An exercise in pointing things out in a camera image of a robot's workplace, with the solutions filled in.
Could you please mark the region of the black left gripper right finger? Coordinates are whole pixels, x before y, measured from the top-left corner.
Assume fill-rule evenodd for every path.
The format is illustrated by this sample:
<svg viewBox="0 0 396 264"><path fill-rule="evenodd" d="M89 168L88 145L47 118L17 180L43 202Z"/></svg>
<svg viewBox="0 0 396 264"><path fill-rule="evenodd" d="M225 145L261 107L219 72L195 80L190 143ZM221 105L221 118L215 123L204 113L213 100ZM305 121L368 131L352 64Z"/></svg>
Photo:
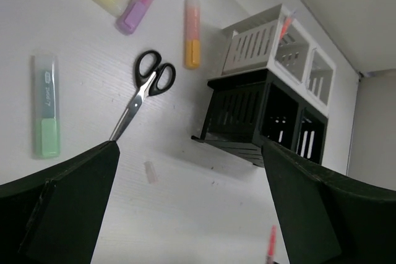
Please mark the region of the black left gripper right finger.
<svg viewBox="0 0 396 264"><path fill-rule="evenodd" d="M271 140L262 156L290 263L395 263L395 191Z"/></svg>

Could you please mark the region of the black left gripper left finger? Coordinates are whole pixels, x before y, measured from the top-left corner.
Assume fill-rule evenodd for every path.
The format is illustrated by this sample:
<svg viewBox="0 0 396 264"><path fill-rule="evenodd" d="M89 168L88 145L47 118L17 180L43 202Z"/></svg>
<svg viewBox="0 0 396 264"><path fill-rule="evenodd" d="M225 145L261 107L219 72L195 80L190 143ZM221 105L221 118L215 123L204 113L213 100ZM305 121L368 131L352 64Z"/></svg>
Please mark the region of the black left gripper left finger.
<svg viewBox="0 0 396 264"><path fill-rule="evenodd" d="M107 141L1 185L1 263L90 263L119 156Z"/></svg>

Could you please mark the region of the red pen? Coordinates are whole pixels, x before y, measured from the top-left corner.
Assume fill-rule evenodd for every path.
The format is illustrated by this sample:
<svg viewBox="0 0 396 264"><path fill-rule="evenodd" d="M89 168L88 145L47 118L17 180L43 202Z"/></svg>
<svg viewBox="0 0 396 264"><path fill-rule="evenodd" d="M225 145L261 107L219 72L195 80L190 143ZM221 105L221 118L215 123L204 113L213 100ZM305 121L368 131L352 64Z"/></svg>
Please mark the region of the red pen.
<svg viewBox="0 0 396 264"><path fill-rule="evenodd" d="M276 225L273 225L271 228L271 232L270 232L270 239L269 239L269 245L267 248L265 264L273 264L274 263L276 239L277 239L277 227L276 227Z"/></svg>
<svg viewBox="0 0 396 264"><path fill-rule="evenodd" d="M287 33L289 26L293 22L292 17L287 17L283 23L282 30L280 33L280 40L284 37L284 35Z"/></svg>

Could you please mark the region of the clear pink pen cap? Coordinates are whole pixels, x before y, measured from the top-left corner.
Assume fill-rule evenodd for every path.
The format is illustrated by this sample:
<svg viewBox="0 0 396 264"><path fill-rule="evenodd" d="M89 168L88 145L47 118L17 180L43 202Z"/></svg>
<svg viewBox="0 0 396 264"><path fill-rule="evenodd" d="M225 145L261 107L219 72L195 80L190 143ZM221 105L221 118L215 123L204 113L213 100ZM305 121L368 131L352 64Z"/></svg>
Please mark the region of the clear pink pen cap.
<svg viewBox="0 0 396 264"><path fill-rule="evenodd" d="M155 167L151 161L146 161L144 163L145 173L149 184L154 184L158 182L158 176L155 171Z"/></svg>

